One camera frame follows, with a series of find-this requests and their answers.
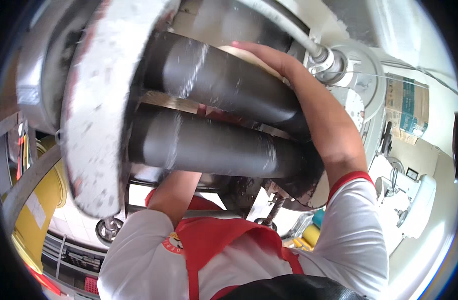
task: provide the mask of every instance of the red apron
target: red apron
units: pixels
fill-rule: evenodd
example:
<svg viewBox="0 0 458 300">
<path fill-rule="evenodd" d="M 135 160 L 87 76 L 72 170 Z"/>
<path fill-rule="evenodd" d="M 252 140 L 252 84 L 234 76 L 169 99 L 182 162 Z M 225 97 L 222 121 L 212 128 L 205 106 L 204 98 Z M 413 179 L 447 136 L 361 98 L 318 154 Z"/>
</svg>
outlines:
<svg viewBox="0 0 458 300">
<path fill-rule="evenodd" d="M 199 270 L 244 233 L 249 234 L 262 249 L 274 249 L 279 258 L 289 262 L 294 274 L 303 274 L 297 260 L 298 255 L 282 247 L 281 238 L 275 231 L 254 222 L 244 219 L 195 217 L 182 220 L 176 232 L 184 247 L 190 300 L 199 299 Z M 222 297 L 236 287 L 228 286 L 217 292 L 212 299 Z"/>
</svg>

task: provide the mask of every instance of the white shirt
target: white shirt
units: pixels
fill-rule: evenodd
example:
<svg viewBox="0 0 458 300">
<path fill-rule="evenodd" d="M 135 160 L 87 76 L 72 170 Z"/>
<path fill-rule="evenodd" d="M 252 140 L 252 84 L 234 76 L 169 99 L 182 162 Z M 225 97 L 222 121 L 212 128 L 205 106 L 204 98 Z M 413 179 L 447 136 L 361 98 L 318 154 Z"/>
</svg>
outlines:
<svg viewBox="0 0 458 300">
<path fill-rule="evenodd" d="M 376 191 L 363 178 L 340 186 L 326 208 L 313 252 L 291 249 L 305 274 L 328 277 L 375 299 L 387 285 L 388 254 L 376 212 Z M 164 213 L 131 215 L 112 243 L 97 282 L 101 299 L 188 299 L 184 256 Z M 200 299 L 226 286 L 291 274 L 289 263 L 246 234 L 199 271 Z"/>
</svg>

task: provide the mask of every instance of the red basket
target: red basket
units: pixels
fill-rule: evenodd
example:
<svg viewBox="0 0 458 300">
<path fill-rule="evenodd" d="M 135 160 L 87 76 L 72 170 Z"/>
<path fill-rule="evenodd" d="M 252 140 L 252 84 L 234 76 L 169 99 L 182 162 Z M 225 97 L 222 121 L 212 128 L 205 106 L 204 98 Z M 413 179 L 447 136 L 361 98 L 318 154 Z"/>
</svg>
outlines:
<svg viewBox="0 0 458 300">
<path fill-rule="evenodd" d="M 97 289 L 97 279 L 86 277 L 84 289 L 86 292 L 98 295 L 99 290 Z"/>
</svg>

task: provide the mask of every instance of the logo on apron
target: logo on apron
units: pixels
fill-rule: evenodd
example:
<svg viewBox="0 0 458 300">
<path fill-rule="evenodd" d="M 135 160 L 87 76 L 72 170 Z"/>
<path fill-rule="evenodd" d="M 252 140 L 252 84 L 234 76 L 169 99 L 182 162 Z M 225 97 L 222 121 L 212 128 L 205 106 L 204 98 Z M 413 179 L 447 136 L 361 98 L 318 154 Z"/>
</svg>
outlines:
<svg viewBox="0 0 458 300">
<path fill-rule="evenodd" d="M 182 242 L 175 232 L 171 232 L 171 234 L 169 234 L 169 236 L 162 242 L 162 245 L 166 250 L 169 250 L 172 253 L 179 255 L 184 253 Z"/>
</svg>

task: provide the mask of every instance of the cardboard box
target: cardboard box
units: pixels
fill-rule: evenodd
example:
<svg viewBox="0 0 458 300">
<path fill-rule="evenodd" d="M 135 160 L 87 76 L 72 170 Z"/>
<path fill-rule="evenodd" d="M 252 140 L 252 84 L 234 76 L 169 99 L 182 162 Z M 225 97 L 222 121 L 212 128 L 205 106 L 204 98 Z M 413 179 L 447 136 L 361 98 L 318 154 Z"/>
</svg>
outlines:
<svg viewBox="0 0 458 300">
<path fill-rule="evenodd" d="M 429 87 L 411 78 L 386 75 L 394 78 L 388 78 L 386 92 L 386 119 L 392 122 L 392 137 L 414 145 L 428 126 Z"/>
</svg>

